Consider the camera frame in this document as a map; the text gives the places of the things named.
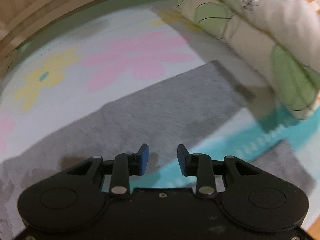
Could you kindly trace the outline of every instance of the bed sheet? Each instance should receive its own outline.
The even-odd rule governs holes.
[[[1,86],[0,239],[23,230],[16,203],[26,187],[142,143],[147,174],[132,188],[194,185],[176,159],[183,143],[301,187],[310,199],[304,228],[319,215],[320,111],[297,121],[230,48],[173,13],[174,2],[106,1],[19,49]]]

